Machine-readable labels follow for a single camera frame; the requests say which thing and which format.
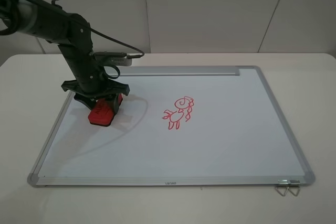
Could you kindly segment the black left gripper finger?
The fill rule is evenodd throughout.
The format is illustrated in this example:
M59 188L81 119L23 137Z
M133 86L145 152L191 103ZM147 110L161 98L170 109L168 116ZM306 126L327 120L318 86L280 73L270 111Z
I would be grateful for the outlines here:
M122 103L122 94L113 94L112 96L106 98L106 103L109 105L110 109L114 114L118 113L119 107Z

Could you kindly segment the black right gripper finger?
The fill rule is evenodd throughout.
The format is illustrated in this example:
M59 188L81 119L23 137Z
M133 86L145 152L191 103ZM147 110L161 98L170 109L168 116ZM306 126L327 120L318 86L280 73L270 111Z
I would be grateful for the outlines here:
M89 110L92 110L97 102L95 99L91 99L91 98L87 98L87 97L84 97L78 93L76 93L73 97L76 101L82 103L83 105L85 105Z

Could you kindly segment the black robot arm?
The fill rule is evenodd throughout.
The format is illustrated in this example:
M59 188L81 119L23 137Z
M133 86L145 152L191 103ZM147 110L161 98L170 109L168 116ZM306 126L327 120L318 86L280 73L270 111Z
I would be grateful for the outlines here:
M16 32L56 44L75 79L64 81L64 91L75 93L75 100L92 110L104 99L117 113L122 96L128 95L127 84L116 82L125 53L93 52L90 25L73 13L43 0L1 0L1 19L6 28L1 35Z

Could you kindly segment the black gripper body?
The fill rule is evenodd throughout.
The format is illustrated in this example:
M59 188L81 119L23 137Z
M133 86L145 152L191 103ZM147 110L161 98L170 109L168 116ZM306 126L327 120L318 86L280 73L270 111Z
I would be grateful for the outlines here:
M127 84L113 80L80 83L77 80L64 81L61 85L64 91L72 91L90 99L108 98L114 94L128 95L130 88Z

